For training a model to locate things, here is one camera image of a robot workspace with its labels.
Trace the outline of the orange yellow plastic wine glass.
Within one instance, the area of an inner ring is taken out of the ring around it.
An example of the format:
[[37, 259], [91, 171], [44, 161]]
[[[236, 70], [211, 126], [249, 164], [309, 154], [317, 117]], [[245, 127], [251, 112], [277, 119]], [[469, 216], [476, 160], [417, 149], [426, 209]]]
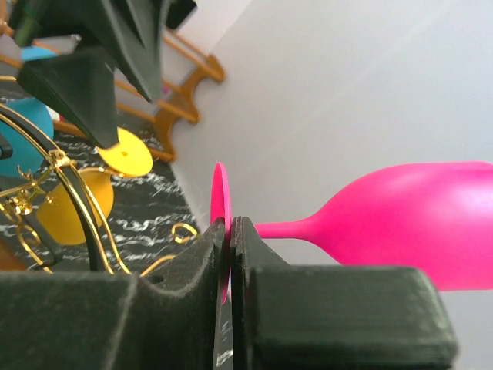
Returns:
[[[86, 167], [79, 171], [105, 217], [114, 203], [111, 176], [142, 177], [153, 168], [151, 153], [140, 138], [123, 128], [118, 128], [118, 137], [117, 145], [98, 149], [106, 167]], [[70, 246], [86, 241], [79, 215], [62, 184], [49, 192], [49, 199], [43, 201], [35, 215], [57, 243]]]

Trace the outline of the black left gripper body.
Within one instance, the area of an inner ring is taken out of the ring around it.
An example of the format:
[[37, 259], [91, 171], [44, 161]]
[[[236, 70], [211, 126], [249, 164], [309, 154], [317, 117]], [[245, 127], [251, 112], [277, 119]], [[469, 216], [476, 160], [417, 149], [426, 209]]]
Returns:
[[32, 22], [38, 37], [79, 33], [130, 34], [156, 41], [164, 28], [176, 30], [197, 9], [195, 1], [15, 1], [7, 25]]

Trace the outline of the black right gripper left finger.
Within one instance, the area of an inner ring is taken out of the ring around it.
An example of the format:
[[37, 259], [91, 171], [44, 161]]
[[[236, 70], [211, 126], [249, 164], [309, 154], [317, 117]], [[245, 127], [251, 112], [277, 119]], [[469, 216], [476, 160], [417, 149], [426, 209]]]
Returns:
[[1, 275], [3, 369], [211, 369], [227, 286], [223, 219], [159, 283], [97, 272]]

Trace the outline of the blue plastic wine glass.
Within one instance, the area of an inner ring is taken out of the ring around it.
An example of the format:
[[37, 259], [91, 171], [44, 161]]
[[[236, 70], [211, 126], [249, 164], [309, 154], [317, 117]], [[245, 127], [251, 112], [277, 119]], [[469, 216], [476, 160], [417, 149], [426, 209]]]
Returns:
[[3, 104], [1, 114], [18, 126], [1, 121], [1, 175], [20, 177], [22, 172], [36, 172], [45, 157], [34, 137], [54, 138], [54, 122], [59, 113], [34, 97], [14, 99]]

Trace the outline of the pink plastic wine glass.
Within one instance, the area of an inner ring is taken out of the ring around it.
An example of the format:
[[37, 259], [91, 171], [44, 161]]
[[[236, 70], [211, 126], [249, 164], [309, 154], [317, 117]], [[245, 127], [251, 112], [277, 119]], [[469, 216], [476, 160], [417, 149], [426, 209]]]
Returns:
[[310, 242], [342, 265], [425, 272], [442, 291], [492, 287], [492, 165], [405, 163], [368, 173], [298, 221], [260, 223], [263, 239]]

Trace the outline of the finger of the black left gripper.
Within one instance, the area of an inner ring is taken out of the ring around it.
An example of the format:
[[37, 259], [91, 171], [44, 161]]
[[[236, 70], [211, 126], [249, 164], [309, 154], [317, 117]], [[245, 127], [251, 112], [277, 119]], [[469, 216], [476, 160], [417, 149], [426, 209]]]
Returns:
[[115, 63], [102, 48], [56, 54], [23, 48], [18, 84], [103, 149], [118, 143]]
[[130, 34], [104, 32], [100, 36], [86, 33], [69, 33], [79, 35], [80, 41], [75, 47], [102, 48], [107, 52], [127, 80], [136, 88], [141, 96], [153, 101], [160, 96], [161, 77], [161, 41], [139, 42]]

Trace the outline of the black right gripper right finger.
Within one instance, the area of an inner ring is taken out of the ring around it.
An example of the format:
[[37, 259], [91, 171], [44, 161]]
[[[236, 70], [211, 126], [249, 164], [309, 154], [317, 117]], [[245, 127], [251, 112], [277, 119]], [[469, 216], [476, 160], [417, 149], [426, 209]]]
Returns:
[[293, 266], [247, 217], [231, 226], [237, 369], [450, 369], [458, 340], [409, 267]]

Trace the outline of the orange wooden shelf rack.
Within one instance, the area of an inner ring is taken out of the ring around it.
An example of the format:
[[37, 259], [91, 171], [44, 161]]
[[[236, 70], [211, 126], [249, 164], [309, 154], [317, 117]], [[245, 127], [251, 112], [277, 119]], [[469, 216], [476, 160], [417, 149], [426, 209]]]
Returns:
[[174, 124], [179, 119], [185, 119], [193, 124], [200, 121], [200, 112], [194, 102], [196, 87], [204, 79], [222, 83], [226, 79], [226, 73], [214, 55], [204, 54], [194, 44], [171, 29], [166, 30], [163, 40], [169, 47], [196, 65], [193, 71], [179, 85], [165, 79], [162, 80], [165, 96], [157, 101], [159, 107], [157, 113], [145, 113], [123, 103], [118, 103], [117, 107], [125, 113], [146, 121], [153, 127], [161, 147], [158, 149], [149, 146], [148, 149], [153, 157], [171, 163], [177, 158], [172, 144]]

